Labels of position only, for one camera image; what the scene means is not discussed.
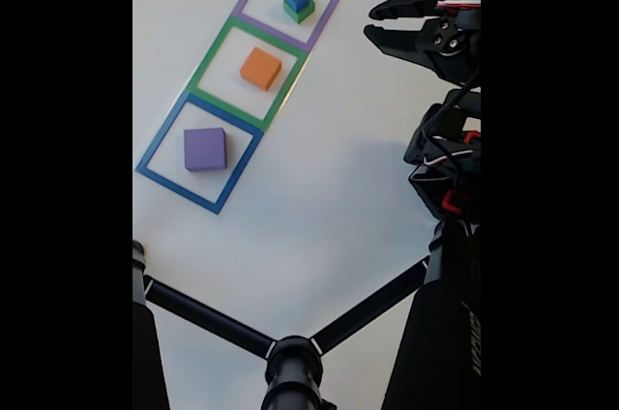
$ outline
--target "purple cube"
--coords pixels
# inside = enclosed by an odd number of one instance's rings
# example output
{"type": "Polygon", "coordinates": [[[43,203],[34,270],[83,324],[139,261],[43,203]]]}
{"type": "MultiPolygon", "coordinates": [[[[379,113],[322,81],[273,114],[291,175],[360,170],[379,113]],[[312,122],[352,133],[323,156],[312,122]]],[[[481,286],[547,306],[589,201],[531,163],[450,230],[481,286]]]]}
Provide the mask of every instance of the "purple cube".
{"type": "Polygon", "coordinates": [[[226,168],[223,128],[185,130],[185,168],[189,171],[226,168]]]}

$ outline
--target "tripod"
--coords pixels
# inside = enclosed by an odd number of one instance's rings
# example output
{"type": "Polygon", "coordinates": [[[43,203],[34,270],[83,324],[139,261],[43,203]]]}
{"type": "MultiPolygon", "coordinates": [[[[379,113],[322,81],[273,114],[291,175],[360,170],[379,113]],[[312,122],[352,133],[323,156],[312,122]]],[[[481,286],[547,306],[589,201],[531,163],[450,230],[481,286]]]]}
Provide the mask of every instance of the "tripod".
{"type": "Polygon", "coordinates": [[[475,407],[480,398],[481,325],[478,332],[471,324],[477,326],[475,312],[481,310],[481,296],[475,292],[480,241],[481,227],[469,238],[460,221],[441,221],[429,256],[310,338],[281,340],[143,276],[144,249],[133,241],[133,409],[169,408],[155,321],[146,301],[264,359],[268,387],[262,410],[335,410],[319,392],[321,357],[415,291],[383,409],[400,408],[391,406],[409,398],[427,402],[426,408],[464,408],[453,405],[456,396],[475,407]],[[471,341],[479,347],[472,348],[471,341]],[[409,395],[411,383],[418,389],[415,395],[409,395]]]}

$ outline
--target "green cube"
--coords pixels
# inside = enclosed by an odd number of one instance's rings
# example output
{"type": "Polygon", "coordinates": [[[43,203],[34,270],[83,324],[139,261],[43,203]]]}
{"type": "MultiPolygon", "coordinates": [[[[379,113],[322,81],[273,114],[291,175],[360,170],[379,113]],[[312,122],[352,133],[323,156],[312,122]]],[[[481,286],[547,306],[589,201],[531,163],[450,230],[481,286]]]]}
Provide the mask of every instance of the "green cube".
{"type": "Polygon", "coordinates": [[[303,20],[305,20],[307,17],[309,17],[311,14],[313,14],[313,11],[314,11],[315,7],[316,6],[315,6],[315,3],[313,2],[313,0],[309,0],[309,4],[307,4],[305,6],[305,8],[302,9],[297,14],[296,12],[294,12],[292,10],[292,8],[290,6],[288,6],[288,4],[286,4],[286,1],[283,1],[283,9],[286,11],[287,14],[290,15],[290,18],[292,18],[297,23],[301,23],[303,20]]]}

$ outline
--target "orange cube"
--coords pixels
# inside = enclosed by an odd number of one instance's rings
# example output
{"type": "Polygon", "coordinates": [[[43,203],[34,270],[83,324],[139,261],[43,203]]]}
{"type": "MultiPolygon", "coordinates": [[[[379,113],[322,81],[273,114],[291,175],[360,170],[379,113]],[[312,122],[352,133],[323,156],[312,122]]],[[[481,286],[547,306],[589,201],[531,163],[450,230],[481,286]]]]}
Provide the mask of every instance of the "orange cube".
{"type": "Polygon", "coordinates": [[[255,47],[241,67],[241,77],[254,86],[268,91],[280,70],[280,59],[255,47]]]}

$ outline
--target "blue square outline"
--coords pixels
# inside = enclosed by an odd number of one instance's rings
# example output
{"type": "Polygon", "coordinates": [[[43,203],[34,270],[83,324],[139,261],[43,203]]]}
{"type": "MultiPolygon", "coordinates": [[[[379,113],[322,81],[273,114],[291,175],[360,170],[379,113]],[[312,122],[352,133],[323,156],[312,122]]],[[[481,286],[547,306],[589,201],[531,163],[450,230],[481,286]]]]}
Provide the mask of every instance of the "blue square outline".
{"type": "Polygon", "coordinates": [[[263,134],[264,133],[259,128],[253,125],[250,125],[244,120],[241,120],[240,118],[235,117],[234,115],[226,112],[225,110],[220,109],[219,107],[215,105],[212,105],[211,103],[203,101],[198,96],[195,96],[188,91],[184,91],[183,94],[179,97],[177,102],[172,107],[172,110],[170,110],[170,113],[167,115],[167,117],[163,121],[163,124],[160,127],[157,134],[155,135],[155,138],[153,139],[151,144],[148,146],[148,149],[146,149],[146,152],[144,153],[144,156],[142,156],[142,159],[137,164],[135,171],[137,171],[141,175],[144,175],[146,178],[150,178],[154,182],[159,183],[164,188],[168,188],[169,190],[172,190],[173,192],[176,192],[177,194],[182,195],[183,197],[187,198],[191,202],[199,205],[200,207],[204,207],[206,210],[210,210],[214,214],[218,215],[219,212],[221,211],[221,208],[223,207],[223,204],[225,204],[225,201],[227,200],[229,195],[232,193],[232,190],[236,186],[236,183],[239,181],[239,178],[241,177],[241,174],[245,170],[246,165],[250,161],[251,156],[253,155],[253,152],[255,151],[255,148],[258,147],[258,144],[260,143],[260,140],[262,139],[263,134]],[[250,145],[243,153],[243,156],[237,163],[236,167],[234,168],[234,171],[232,171],[232,174],[230,175],[230,178],[228,178],[228,181],[225,184],[225,186],[223,187],[223,190],[221,191],[221,194],[218,197],[217,202],[211,202],[210,200],[207,200],[204,197],[197,195],[195,192],[186,190],[182,186],[177,185],[176,183],[168,180],[167,178],[164,178],[159,173],[156,173],[153,170],[148,168],[148,163],[151,161],[151,159],[153,158],[153,156],[159,149],[159,146],[161,145],[163,139],[169,132],[170,128],[176,121],[176,117],[178,117],[178,114],[181,112],[181,110],[183,109],[186,103],[195,105],[196,107],[201,108],[202,110],[209,112],[215,115],[216,117],[221,118],[223,121],[229,123],[230,125],[240,128],[241,130],[248,132],[249,134],[252,135],[250,145]]]}

